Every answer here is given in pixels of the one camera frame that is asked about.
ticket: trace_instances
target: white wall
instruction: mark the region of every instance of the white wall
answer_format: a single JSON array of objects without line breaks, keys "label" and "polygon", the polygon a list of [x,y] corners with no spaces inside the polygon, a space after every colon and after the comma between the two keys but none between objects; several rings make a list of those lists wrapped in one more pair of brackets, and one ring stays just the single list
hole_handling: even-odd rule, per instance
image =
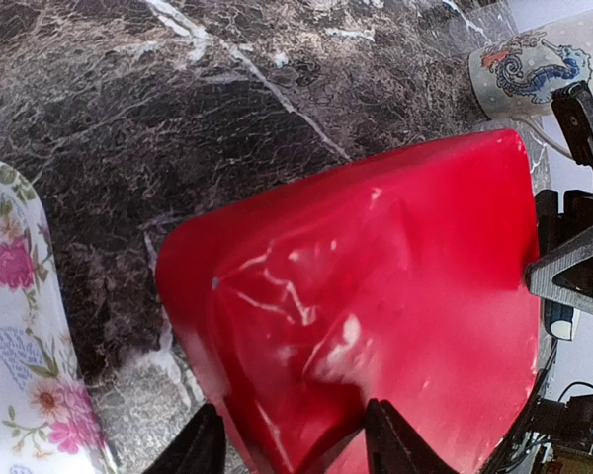
[{"label": "white wall", "polygon": [[[544,25],[564,17],[593,9],[593,0],[508,0],[519,31]],[[562,133],[553,117],[543,118],[545,131],[556,141],[564,143]],[[571,163],[550,150],[551,185],[560,192],[573,189],[593,190],[590,169]],[[570,382],[583,380],[593,383],[593,316],[580,319],[576,339],[560,343],[557,365],[550,395],[555,398]],[[573,394],[587,393],[575,388]]]}]

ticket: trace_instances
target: red plastic piece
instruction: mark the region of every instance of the red plastic piece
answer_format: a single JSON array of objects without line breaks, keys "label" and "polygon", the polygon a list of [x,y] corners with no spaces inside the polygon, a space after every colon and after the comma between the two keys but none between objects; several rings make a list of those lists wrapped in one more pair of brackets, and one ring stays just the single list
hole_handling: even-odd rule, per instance
[{"label": "red plastic piece", "polygon": [[[536,225],[518,134],[470,135],[187,222],[165,242],[157,282],[258,472],[322,472],[377,397],[473,473],[533,389],[540,301],[523,276]],[[366,453],[359,435],[328,472],[366,474]]]}]

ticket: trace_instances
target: black marble countertop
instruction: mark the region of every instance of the black marble countertop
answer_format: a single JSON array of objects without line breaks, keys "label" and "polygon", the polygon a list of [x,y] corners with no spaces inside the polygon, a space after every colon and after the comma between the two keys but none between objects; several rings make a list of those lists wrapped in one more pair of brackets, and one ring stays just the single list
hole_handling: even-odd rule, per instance
[{"label": "black marble countertop", "polygon": [[[47,209],[79,362],[126,473],[203,402],[153,269],[180,222],[488,122],[495,0],[0,0],[0,160]],[[524,131],[537,190],[545,148]],[[228,472],[242,473],[230,452]]]}]

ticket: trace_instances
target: pink rose pattern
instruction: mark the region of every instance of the pink rose pattern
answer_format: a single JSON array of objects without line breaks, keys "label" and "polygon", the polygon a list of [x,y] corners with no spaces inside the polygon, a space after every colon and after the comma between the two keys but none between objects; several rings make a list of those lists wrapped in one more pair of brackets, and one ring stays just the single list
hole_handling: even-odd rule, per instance
[{"label": "pink rose pattern", "polygon": [[0,243],[0,284],[12,291],[29,288],[34,283],[34,265],[24,236],[13,243]]},{"label": "pink rose pattern", "polygon": [[79,446],[103,449],[103,434],[92,411],[86,387],[69,383],[60,390],[68,409],[68,418],[50,424],[48,440],[58,444],[59,451],[68,454],[76,454]]},{"label": "pink rose pattern", "polygon": [[[18,178],[20,175],[6,165],[0,168],[1,173],[1,184],[4,184],[4,180],[14,179],[10,173],[15,174],[16,180],[24,180]],[[27,200],[37,198],[33,188],[28,186],[30,189],[26,188],[26,193],[18,195],[24,204]],[[46,280],[48,271],[44,264],[49,262],[50,267],[54,269],[48,227],[43,212],[37,228],[24,226],[24,222],[20,222],[14,212],[15,205],[18,205],[17,200],[13,200],[7,194],[0,197],[0,287],[8,287],[11,291],[22,290],[27,297],[30,310],[40,310],[36,300],[36,287],[39,288],[38,285]],[[38,245],[32,248],[32,231],[42,236],[48,250],[47,256],[40,262]],[[98,470],[114,472],[103,456],[106,449],[105,441],[86,387],[81,381],[71,377],[71,374],[77,372],[76,366],[72,365],[73,359],[64,358],[63,370],[60,371],[55,360],[54,343],[49,351],[50,348],[42,346],[42,339],[36,340],[44,352],[46,367],[36,367],[37,385],[32,385],[31,404],[38,410],[43,423],[34,427],[19,425],[16,409],[9,406],[9,419],[2,423],[13,430],[13,438],[20,438],[13,448],[14,452],[22,452],[26,439],[33,441],[37,459],[52,455],[52,452],[42,449],[44,441],[55,445],[57,451],[69,455],[75,455],[83,448],[92,459],[93,465],[98,466]],[[67,357],[67,354],[73,351],[72,343],[69,340],[62,342],[65,349],[62,357]]]}]

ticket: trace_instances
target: black bracket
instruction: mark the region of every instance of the black bracket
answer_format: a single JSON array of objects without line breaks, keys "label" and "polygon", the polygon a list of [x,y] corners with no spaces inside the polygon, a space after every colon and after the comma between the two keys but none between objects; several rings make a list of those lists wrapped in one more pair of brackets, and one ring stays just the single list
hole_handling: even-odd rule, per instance
[{"label": "black bracket", "polygon": [[371,400],[365,416],[371,474],[456,474],[387,401]]},{"label": "black bracket", "polygon": [[224,421],[206,404],[143,474],[223,474],[225,460]]},{"label": "black bracket", "polygon": [[529,290],[593,314],[593,194],[565,193],[564,214],[542,218],[539,225],[553,233],[551,239],[559,245],[528,266]]},{"label": "black bracket", "polygon": [[553,92],[551,108],[571,156],[593,169],[593,94],[586,82],[574,82]]}]

